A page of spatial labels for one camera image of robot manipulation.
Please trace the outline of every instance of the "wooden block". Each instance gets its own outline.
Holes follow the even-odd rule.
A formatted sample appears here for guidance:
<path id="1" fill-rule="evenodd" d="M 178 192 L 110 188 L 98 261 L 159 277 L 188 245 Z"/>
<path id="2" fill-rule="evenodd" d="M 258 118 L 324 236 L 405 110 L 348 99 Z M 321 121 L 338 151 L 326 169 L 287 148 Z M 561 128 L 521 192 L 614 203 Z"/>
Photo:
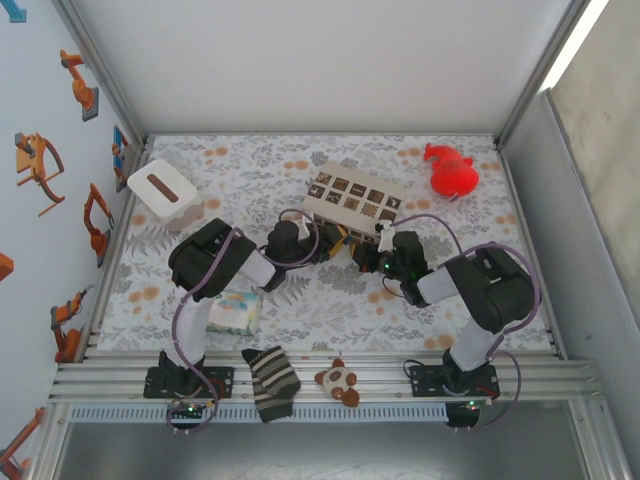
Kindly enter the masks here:
<path id="1" fill-rule="evenodd" d="M 13 260 L 0 253 L 0 282 L 13 272 Z"/>
<path id="2" fill-rule="evenodd" d="M 378 243 L 376 223 L 395 221 L 405 197 L 400 185 L 329 162 L 309 188 L 302 208 L 313 212 L 320 224 L 346 227 L 358 243 Z"/>

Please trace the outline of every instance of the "red toy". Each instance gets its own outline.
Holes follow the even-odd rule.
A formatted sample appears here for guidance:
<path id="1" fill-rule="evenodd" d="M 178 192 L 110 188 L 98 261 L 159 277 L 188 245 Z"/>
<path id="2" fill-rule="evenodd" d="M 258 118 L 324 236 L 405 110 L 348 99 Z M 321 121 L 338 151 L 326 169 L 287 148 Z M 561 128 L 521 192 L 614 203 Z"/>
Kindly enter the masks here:
<path id="1" fill-rule="evenodd" d="M 478 185 L 478 172 L 471 166 L 473 164 L 471 157 L 463 158 L 453 147 L 446 145 L 432 147 L 427 143 L 424 149 L 424 161 L 428 162 L 431 157 L 436 157 L 431 165 L 433 169 L 431 186 L 440 195 L 462 197 L 473 192 Z"/>

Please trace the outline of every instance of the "table surface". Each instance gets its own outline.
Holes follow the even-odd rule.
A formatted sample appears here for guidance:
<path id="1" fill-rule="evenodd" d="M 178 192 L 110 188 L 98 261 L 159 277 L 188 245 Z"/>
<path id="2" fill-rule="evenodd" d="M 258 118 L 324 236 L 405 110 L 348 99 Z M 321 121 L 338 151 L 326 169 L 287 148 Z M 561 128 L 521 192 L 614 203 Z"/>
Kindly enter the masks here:
<path id="1" fill-rule="evenodd" d="M 450 145 L 471 156 L 480 183 L 452 203 L 429 185 L 422 159 L 426 143 Z M 103 319 L 99 350 L 161 350 L 169 342 L 177 301 L 167 260 L 172 249 L 213 218 L 240 227 L 257 245 L 285 208 L 299 207 L 311 179 L 327 161 L 404 185 L 398 218 L 428 212 L 445 219 L 463 248 L 490 240 L 524 252 L 517 214 L 489 136 L 237 135 L 159 136 L 150 160 L 162 158 L 203 197 L 204 217 L 183 232 L 166 231 L 136 199 Z M 423 239 L 434 267 L 455 253 L 437 222 L 418 219 L 399 227 Z M 260 328 L 250 336 L 207 333 L 208 350 L 266 348 L 297 351 L 407 351 L 443 349 L 469 319 L 459 297 L 417 309 L 389 294 L 379 274 L 361 274 L 343 249 L 330 262 L 298 269 L 263 294 Z M 397 293 L 396 282 L 387 284 Z M 248 291 L 236 276 L 228 290 Z M 550 350 L 543 313 L 505 341 L 510 349 Z"/>

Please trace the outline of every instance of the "purple cable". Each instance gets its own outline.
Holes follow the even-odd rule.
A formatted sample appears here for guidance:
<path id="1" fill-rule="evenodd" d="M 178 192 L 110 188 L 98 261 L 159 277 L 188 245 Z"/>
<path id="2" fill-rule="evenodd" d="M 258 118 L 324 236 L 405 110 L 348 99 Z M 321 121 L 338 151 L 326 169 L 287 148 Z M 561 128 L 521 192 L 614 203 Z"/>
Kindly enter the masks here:
<path id="1" fill-rule="evenodd" d="M 490 421 L 486 425 L 482 425 L 481 427 L 469 428 L 467 430 L 468 433 L 482 432 L 485 430 L 489 430 L 490 428 L 496 427 L 502 422 L 504 422 L 504 420 L 511 414 L 514 407 L 516 406 L 516 403 L 518 403 L 518 399 L 520 398 L 520 391 L 522 390 L 522 370 L 520 369 L 520 364 L 518 363 L 518 360 L 512 353 L 507 352 L 506 350 L 497 350 L 495 353 L 499 355 L 506 355 L 513 361 L 513 366 L 516 367 L 516 374 L 518 375 L 518 384 L 516 386 L 516 393 L 513 395 L 513 400 L 511 401 L 509 406 L 506 408 L 504 412 L 502 412 L 502 415 Z"/>
<path id="2" fill-rule="evenodd" d="M 264 253 L 260 252 L 260 250 L 258 250 L 258 252 L 260 252 L 260 255 L 262 255 L 264 258 L 266 258 L 269 262 L 271 262 L 276 267 L 304 267 L 306 266 L 307 261 L 310 260 L 311 257 L 313 257 L 313 254 L 316 253 L 316 250 L 318 249 L 318 245 L 320 244 L 320 230 L 318 230 L 318 226 L 313 221 L 313 218 L 311 218 L 311 216 L 309 216 L 302 210 L 298 210 L 297 208 L 287 208 L 283 210 L 282 212 L 280 212 L 280 215 L 278 216 L 278 220 L 282 220 L 282 215 L 289 212 L 299 213 L 300 215 L 305 217 L 307 220 L 309 220 L 313 225 L 313 232 L 315 233 L 316 241 L 313 244 L 313 248 L 311 249 L 309 254 L 306 257 L 304 257 L 302 260 L 296 260 L 295 262 L 292 262 L 292 263 L 280 263 L 280 262 L 276 262 L 275 260 L 271 260 Z"/>
<path id="3" fill-rule="evenodd" d="M 482 245 L 476 245 L 475 247 L 471 247 L 470 249 L 464 251 L 462 255 L 469 255 L 470 253 L 473 253 L 476 250 L 480 250 L 482 248 L 497 248 L 500 250 L 504 250 L 505 252 L 510 253 L 511 255 L 516 257 L 518 260 L 520 260 L 520 262 L 524 265 L 524 267 L 529 272 L 529 276 L 531 277 L 531 283 L 533 285 L 533 298 L 534 298 L 533 308 L 531 309 L 531 313 L 529 313 L 529 316 L 525 318 L 522 322 L 518 323 L 517 325 L 510 328 L 506 328 L 504 332 L 500 334 L 500 336 L 496 339 L 495 343 L 487 352 L 487 358 L 490 358 L 498 349 L 502 341 L 504 340 L 505 335 L 509 335 L 510 333 L 516 332 L 518 330 L 522 330 L 524 327 L 526 327 L 533 321 L 534 317 L 538 313 L 538 309 L 540 308 L 540 302 L 541 302 L 540 278 L 538 277 L 538 272 L 536 272 L 535 268 L 533 268 L 533 265 L 531 265 L 531 262 L 527 260 L 527 257 L 522 255 L 515 248 L 502 245 L 501 243 L 489 242 L 489 243 L 483 243 Z"/>
<path id="4" fill-rule="evenodd" d="M 434 220 L 437 220 L 438 222 L 440 222 L 442 225 L 444 225 L 444 228 L 447 229 L 447 231 L 451 234 L 451 237 L 453 238 L 453 241 L 456 244 L 456 247 L 458 247 L 458 251 L 460 253 L 462 253 L 462 247 L 460 246 L 460 242 L 458 241 L 458 237 L 456 237 L 456 234 L 453 233 L 453 230 L 451 229 L 451 227 L 449 226 L 449 224 L 447 222 L 445 222 L 443 219 L 441 219 L 440 217 L 438 217 L 437 215 L 432 215 L 431 213 L 418 213 L 417 215 L 411 215 L 410 217 L 407 217 L 403 220 L 398 220 L 395 223 L 392 223 L 391 226 L 392 227 L 397 227 L 400 226 L 404 223 L 410 222 L 411 220 L 415 220 L 416 218 L 421 218 L 421 217 L 426 217 L 426 218 L 432 218 Z"/>
<path id="5" fill-rule="evenodd" d="M 211 276 L 213 275 L 213 273 L 216 271 L 216 268 L 218 268 L 218 265 L 220 264 L 220 261 L 222 260 L 222 257 L 224 256 L 225 252 L 227 251 L 227 248 L 229 248 L 229 245 L 231 244 L 231 241 L 234 239 L 236 234 L 242 235 L 242 231 L 239 228 L 232 228 L 231 231 L 229 232 L 229 234 L 227 235 L 227 238 L 224 239 L 224 242 L 222 243 L 222 247 L 220 247 L 220 251 L 216 255 L 216 258 L 213 260 L 213 263 L 209 267 L 209 270 L 207 270 L 207 273 L 204 274 L 204 277 L 202 277 L 202 280 L 200 280 L 200 282 L 195 287 L 193 287 L 191 290 L 189 290 L 180 299 L 180 304 L 178 305 L 178 308 L 176 308 L 176 313 L 173 314 L 173 320 L 171 322 L 171 340 L 173 341 L 173 345 L 174 345 L 174 347 L 176 349 L 176 353 L 180 357 L 180 360 L 182 360 L 184 362 L 184 364 L 189 368 L 189 370 L 191 370 L 193 373 L 195 373 L 196 376 L 200 380 L 202 380 L 202 382 L 206 385 L 206 387 L 209 389 L 209 391 L 211 392 L 211 394 L 213 396 L 213 412 L 211 412 L 211 415 L 209 415 L 209 417 L 207 417 L 207 419 L 204 422 L 200 423 L 199 425 L 195 426 L 194 428 L 185 430 L 185 435 L 189 435 L 189 432 L 191 432 L 191 431 L 196 432 L 196 431 L 200 430 L 205 425 L 207 425 L 209 422 L 211 422 L 211 420 L 213 420 L 213 418 L 218 413 L 218 400 L 219 399 L 218 399 L 218 394 L 216 392 L 216 389 L 211 384 L 209 379 L 200 370 L 198 370 L 189 360 L 187 360 L 187 357 L 184 355 L 184 352 L 180 348 L 180 342 L 178 341 L 178 320 L 180 319 L 180 314 L 182 313 L 182 309 L 184 308 L 184 306 L 187 303 L 187 301 L 189 300 L 189 298 L 191 298 L 194 293 L 196 293 L 202 287 L 204 287 L 206 285 L 206 283 L 209 281 L 209 279 L 211 278 Z M 179 410 L 180 407 L 181 406 L 178 405 L 178 406 L 172 408 L 171 410 L 169 410 L 167 412 L 167 415 L 165 417 L 165 423 L 171 429 L 175 430 L 175 426 L 171 423 L 171 415 L 175 411 Z"/>

